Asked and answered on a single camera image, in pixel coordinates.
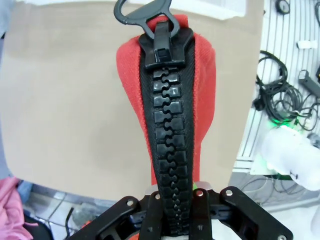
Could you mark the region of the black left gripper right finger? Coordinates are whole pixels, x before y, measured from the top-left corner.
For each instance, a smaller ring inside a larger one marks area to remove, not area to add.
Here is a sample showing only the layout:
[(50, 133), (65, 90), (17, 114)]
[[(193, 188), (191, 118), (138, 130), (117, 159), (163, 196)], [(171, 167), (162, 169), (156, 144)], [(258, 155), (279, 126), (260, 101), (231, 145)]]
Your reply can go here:
[(192, 239), (211, 240), (212, 220), (218, 220), (241, 240), (292, 240), (293, 233), (239, 188), (219, 193), (208, 182), (194, 183)]

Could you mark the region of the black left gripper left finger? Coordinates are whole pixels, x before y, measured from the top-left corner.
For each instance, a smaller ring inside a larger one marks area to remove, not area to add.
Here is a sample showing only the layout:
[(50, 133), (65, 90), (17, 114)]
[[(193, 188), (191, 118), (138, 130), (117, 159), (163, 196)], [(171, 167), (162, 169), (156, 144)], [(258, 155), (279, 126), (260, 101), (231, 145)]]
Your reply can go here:
[(163, 207), (157, 186), (146, 190), (138, 200), (125, 196), (95, 221), (97, 240), (160, 240), (163, 228)]

